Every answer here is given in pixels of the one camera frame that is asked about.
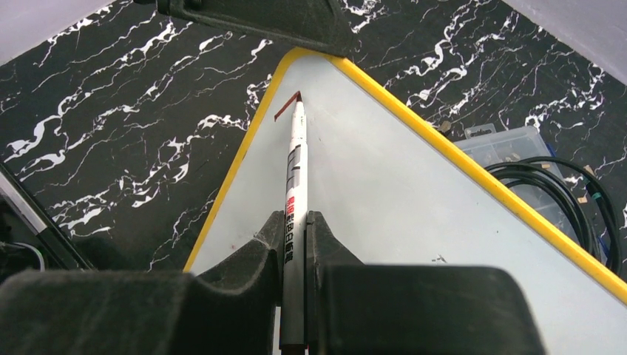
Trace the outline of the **white whiteboard marker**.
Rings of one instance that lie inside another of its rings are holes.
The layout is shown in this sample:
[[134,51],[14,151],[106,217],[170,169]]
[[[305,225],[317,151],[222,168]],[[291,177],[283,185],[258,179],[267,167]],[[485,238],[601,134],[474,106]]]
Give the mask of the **white whiteboard marker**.
[[308,214],[307,117],[300,92],[294,103],[288,149],[285,188],[282,305],[279,349],[282,354],[304,354],[305,321],[305,233]]

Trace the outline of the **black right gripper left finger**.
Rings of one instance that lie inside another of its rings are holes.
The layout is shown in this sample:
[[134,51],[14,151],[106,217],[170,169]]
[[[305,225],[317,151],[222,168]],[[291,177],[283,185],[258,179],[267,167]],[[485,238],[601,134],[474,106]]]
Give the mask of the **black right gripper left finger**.
[[199,275],[24,271],[1,286],[3,354],[271,354],[284,214]]

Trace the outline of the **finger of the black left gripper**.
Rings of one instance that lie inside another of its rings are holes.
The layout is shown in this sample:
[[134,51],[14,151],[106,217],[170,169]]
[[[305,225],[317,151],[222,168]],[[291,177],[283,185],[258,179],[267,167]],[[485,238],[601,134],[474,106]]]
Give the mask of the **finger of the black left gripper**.
[[338,1],[147,0],[163,15],[347,57],[356,35]]

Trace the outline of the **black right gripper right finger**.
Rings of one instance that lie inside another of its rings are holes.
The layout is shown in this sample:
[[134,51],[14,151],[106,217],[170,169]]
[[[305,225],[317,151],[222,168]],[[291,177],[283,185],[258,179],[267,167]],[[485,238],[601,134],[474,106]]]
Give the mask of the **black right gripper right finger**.
[[487,266],[370,265],[307,216],[311,354],[544,354],[516,281]]

